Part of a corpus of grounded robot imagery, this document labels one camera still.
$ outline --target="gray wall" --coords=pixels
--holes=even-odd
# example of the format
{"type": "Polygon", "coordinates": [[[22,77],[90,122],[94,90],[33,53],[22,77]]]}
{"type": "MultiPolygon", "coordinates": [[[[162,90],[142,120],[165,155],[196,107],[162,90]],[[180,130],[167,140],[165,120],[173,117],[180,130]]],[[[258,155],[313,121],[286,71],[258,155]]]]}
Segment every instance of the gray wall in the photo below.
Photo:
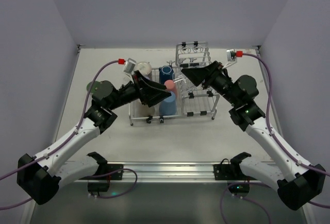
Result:
{"type": "MultiPolygon", "coordinates": [[[[330,0],[288,0],[262,46],[287,141],[330,170],[330,0]]],[[[317,202],[330,204],[330,180],[317,202]]],[[[318,223],[329,210],[315,209],[318,223]]]]}
{"type": "Polygon", "coordinates": [[[88,47],[261,44],[287,0],[54,0],[75,42],[88,47]]]}
{"type": "MultiPolygon", "coordinates": [[[[76,46],[53,0],[0,0],[0,175],[56,132],[76,63],[76,46]]],[[[0,182],[0,206],[28,196],[15,176],[0,182]]],[[[23,207],[0,212],[17,223],[23,207]]]]}

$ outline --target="purple cable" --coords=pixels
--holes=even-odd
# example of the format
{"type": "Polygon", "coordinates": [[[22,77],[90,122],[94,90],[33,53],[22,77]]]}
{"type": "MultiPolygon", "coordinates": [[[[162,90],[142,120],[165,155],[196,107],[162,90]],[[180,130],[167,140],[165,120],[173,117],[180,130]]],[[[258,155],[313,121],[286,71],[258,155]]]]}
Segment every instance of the purple cable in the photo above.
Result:
{"type": "Polygon", "coordinates": [[[123,169],[118,169],[118,170],[115,170],[115,171],[112,171],[110,173],[107,173],[107,174],[102,174],[102,175],[94,175],[94,176],[91,176],[92,178],[102,178],[102,177],[106,177],[106,176],[109,176],[109,175],[112,175],[112,174],[116,174],[118,173],[119,171],[131,171],[132,173],[134,173],[135,175],[135,181],[133,183],[133,185],[126,191],[118,194],[118,195],[114,195],[114,196],[110,196],[110,197],[103,197],[103,196],[97,196],[97,198],[102,198],[102,199],[111,199],[111,198],[116,198],[116,197],[121,197],[123,195],[125,195],[126,193],[129,193],[130,191],[132,191],[135,186],[136,186],[136,183],[138,181],[138,175],[136,174],[136,172],[132,169],[129,169],[129,168],[123,168],[123,169]]]}
{"type": "MultiPolygon", "coordinates": [[[[223,219],[223,221],[224,221],[226,224],[229,224],[229,222],[228,222],[227,218],[225,217],[225,215],[224,215],[224,213],[223,213],[223,199],[224,199],[224,197],[225,197],[225,193],[227,192],[227,190],[228,190],[230,187],[232,187],[232,186],[234,186],[234,185],[243,185],[243,184],[248,184],[248,185],[258,185],[258,186],[268,187],[267,185],[265,185],[265,184],[263,184],[263,183],[257,183],[257,182],[237,182],[237,183],[232,183],[232,184],[228,185],[228,186],[226,187],[226,189],[223,191],[223,193],[222,193],[222,195],[221,195],[221,198],[220,198],[220,212],[221,212],[222,219],[223,219]]],[[[269,223],[269,224],[272,224],[272,220],[271,220],[271,218],[270,218],[270,214],[269,214],[269,212],[265,209],[264,206],[262,206],[260,203],[254,201],[254,200],[252,200],[252,199],[250,199],[250,198],[243,197],[242,199],[245,200],[245,201],[248,201],[248,202],[254,203],[255,205],[257,205],[257,206],[259,206],[260,208],[262,208],[262,209],[264,210],[264,212],[267,214],[267,217],[268,217],[268,223],[269,223]]]]}
{"type": "MultiPolygon", "coordinates": [[[[245,56],[250,56],[253,58],[256,58],[259,60],[260,63],[263,64],[263,66],[265,67],[266,71],[267,71],[267,75],[268,75],[268,79],[269,79],[269,93],[268,93],[268,100],[267,100],[267,109],[266,109],[266,123],[267,123],[267,128],[269,131],[272,130],[271,125],[270,125],[270,121],[269,121],[269,112],[270,112],[270,103],[271,103],[271,98],[272,98],[272,94],[273,94],[273,82],[272,82],[272,76],[270,74],[270,70],[268,68],[268,66],[266,65],[266,63],[258,56],[250,54],[250,53],[243,53],[243,55],[245,56]]],[[[278,140],[278,138],[276,137],[275,134],[272,134],[272,137],[274,138],[274,140],[276,141],[276,143],[279,145],[279,147],[287,154],[288,157],[290,157],[294,162],[298,162],[298,160],[292,155],[290,154],[290,152],[282,145],[282,143],[278,140]]],[[[326,172],[326,171],[322,171],[319,170],[317,168],[311,167],[309,165],[306,165],[304,163],[300,164],[302,167],[305,167],[307,169],[316,171],[318,173],[324,174],[326,176],[330,177],[330,173],[326,172]]],[[[321,206],[322,208],[327,208],[330,209],[330,205],[322,205],[322,204],[318,204],[318,203],[314,203],[313,205],[315,206],[321,206]]]]}
{"type": "Polygon", "coordinates": [[[0,207],[0,211],[1,210],[9,210],[9,209],[16,208],[18,206],[21,206],[23,204],[26,204],[27,202],[30,202],[31,200],[32,200],[32,198],[29,198],[29,199],[26,199],[25,201],[20,202],[20,203],[16,203],[16,204],[13,204],[13,205],[10,205],[10,206],[6,206],[6,207],[0,207]]]}
{"type": "MultiPolygon", "coordinates": [[[[79,123],[78,123],[78,125],[77,125],[77,129],[79,129],[80,128],[80,126],[81,126],[81,124],[82,124],[82,122],[83,122],[83,120],[84,120],[84,114],[85,114],[85,111],[86,111],[86,108],[87,108],[87,103],[88,103],[88,98],[89,98],[89,95],[90,95],[90,92],[92,91],[92,87],[93,87],[93,85],[94,85],[94,83],[95,83],[95,81],[96,81],[96,79],[97,79],[97,77],[99,76],[99,74],[102,72],[102,70],[104,70],[107,66],[109,66],[109,65],[111,65],[111,64],[114,64],[114,63],[118,63],[118,60],[114,60],[114,61],[111,61],[111,62],[109,62],[109,63],[106,63],[105,65],[103,65],[102,67],[101,67],[101,69],[99,69],[99,71],[96,73],[96,75],[94,76],[94,79],[92,80],[92,82],[91,82],[91,84],[90,84],[90,87],[89,87],[89,89],[88,89],[88,91],[87,91],[87,95],[86,95],[86,98],[85,98],[85,103],[84,103],[84,108],[83,108],[83,110],[82,110],[82,114],[81,114],[81,117],[80,117],[80,120],[79,120],[79,123]]],[[[62,147],[64,147],[74,136],[75,136],[75,132],[73,132],[60,146],[58,146],[56,149],[54,149],[53,151],[51,151],[48,155],[49,156],[51,156],[52,154],[54,154],[54,153],[56,153],[57,151],[59,151],[62,147]]],[[[39,161],[42,161],[43,159],[45,159],[45,157],[43,156],[43,157],[40,157],[40,158],[38,158],[38,159],[36,159],[36,160],[34,160],[34,161],[32,161],[32,162],[30,162],[30,163],[28,163],[28,164],[26,164],[26,165],[24,165],[24,166],[21,166],[21,167],[19,167],[19,168],[17,168],[17,169],[15,169],[15,170],[13,170],[13,171],[11,171],[11,172],[9,172],[9,173],[7,173],[7,174],[5,174],[5,175],[3,175],[3,176],[1,176],[0,177],[0,181],[1,180],[3,180],[3,179],[6,179],[6,178],[8,178],[9,176],[11,176],[11,175],[13,175],[13,174],[15,174],[15,173],[17,173],[17,172],[19,172],[19,171],[21,171],[21,170],[23,170],[23,169],[25,169],[25,168],[27,168],[27,167],[29,167],[29,166],[31,166],[31,165],[33,165],[33,164],[35,164],[35,163],[38,163],[39,161]]],[[[17,203],[17,204],[15,204],[15,205],[17,205],[17,206],[20,206],[20,205],[22,205],[22,204],[25,204],[28,200],[25,200],[25,201],[23,201],[23,202],[20,202],[20,203],[17,203]]],[[[8,207],[1,207],[0,208],[0,211],[1,210],[6,210],[8,207]]]]}
{"type": "Polygon", "coordinates": [[[311,205],[315,205],[317,207],[320,207],[320,208],[330,209],[329,205],[324,205],[324,204],[320,204],[320,203],[316,203],[316,202],[312,202],[312,201],[309,201],[308,203],[310,203],[311,205]]]}

